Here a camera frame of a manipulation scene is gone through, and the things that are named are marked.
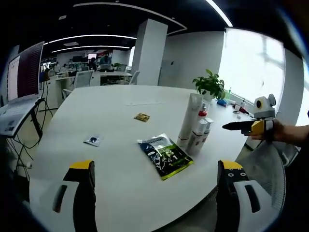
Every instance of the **person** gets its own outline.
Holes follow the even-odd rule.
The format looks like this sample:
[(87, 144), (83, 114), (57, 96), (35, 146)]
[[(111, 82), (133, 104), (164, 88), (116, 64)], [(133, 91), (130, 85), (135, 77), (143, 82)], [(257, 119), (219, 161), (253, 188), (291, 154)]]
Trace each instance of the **person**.
[(100, 59), (100, 65), (101, 64), (111, 64), (112, 59), (109, 57), (108, 54), (105, 54), (101, 59)]
[(97, 65), (95, 63), (96, 59), (94, 57), (91, 58), (91, 60), (88, 63), (89, 69), (93, 69), (94, 71), (97, 70)]
[[(309, 125), (290, 126), (274, 120), (274, 141), (284, 142), (300, 147), (301, 150), (293, 162), (285, 168), (286, 192), (283, 209), (279, 218), (269, 228), (272, 231), (291, 231), (295, 226), (307, 224), (309, 163)], [(263, 140), (264, 134), (251, 136)]]
[(60, 72), (60, 66), (59, 66), (59, 62), (57, 61), (56, 62), (56, 65), (55, 65), (55, 72)]
[(67, 70), (67, 64), (64, 64), (63, 67), (60, 69), (61, 72), (65, 72)]

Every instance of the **laptop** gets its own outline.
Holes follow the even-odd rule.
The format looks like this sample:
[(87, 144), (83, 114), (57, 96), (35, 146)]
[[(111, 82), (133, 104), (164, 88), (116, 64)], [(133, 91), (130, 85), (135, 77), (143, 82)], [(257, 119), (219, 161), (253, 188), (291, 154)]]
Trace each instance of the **laptop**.
[(44, 42), (33, 45), (9, 63), (8, 104), (0, 108), (0, 135), (15, 137), (39, 95), (40, 63)]

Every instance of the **bright window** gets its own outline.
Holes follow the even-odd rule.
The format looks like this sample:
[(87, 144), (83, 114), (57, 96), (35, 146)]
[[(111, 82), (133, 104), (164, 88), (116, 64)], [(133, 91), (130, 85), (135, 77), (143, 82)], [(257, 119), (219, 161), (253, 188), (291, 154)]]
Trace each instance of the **bright window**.
[(130, 67), (132, 67), (132, 63), (133, 63), (134, 50), (135, 50), (135, 47), (132, 47), (131, 52), (130, 52), (130, 58), (129, 58), (129, 66)]
[(309, 111), (309, 73), (308, 66), (304, 61), (304, 93), (303, 100), (301, 102), (300, 112), (296, 122), (297, 126), (309, 125), (309, 117), (307, 115)]
[(265, 35), (227, 28), (219, 76), (225, 89), (250, 102), (274, 94), (281, 100), (285, 71), (283, 44)]

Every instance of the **white pillar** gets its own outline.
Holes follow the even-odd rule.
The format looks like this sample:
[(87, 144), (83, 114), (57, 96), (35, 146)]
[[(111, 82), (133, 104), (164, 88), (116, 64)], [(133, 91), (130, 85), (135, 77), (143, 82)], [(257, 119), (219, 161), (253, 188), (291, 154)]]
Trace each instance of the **white pillar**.
[(157, 86), (168, 26), (147, 19), (137, 34), (132, 74), (140, 71), (137, 85)]

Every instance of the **table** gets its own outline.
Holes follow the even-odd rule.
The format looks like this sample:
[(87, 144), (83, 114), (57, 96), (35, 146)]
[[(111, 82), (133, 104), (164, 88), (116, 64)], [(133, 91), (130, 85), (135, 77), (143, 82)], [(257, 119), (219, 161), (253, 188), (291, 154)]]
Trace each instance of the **table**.
[[(177, 141), (192, 92), (122, 85), (74, 90), (44, 133), (30, 178), (61, 180), (73, 162), (94, 160), (98, 231), (147, 232), (167, 225), (213, 190), (217, 161), (235, 160), (246, 141), (240, 131), (222, 129), (239, 119), (213, 100), (208, 116), (214, 123), (202, 151), (192, 156), (195, 163), (162, 181), (137, 139), (166, 133)], [(150, 115), (146, 123), (133, 119), (142, 112)], [(240, 120), (250, 119), (241, 114)], [(99, 147), (83, 144), (95, 134), (103, 137)]]

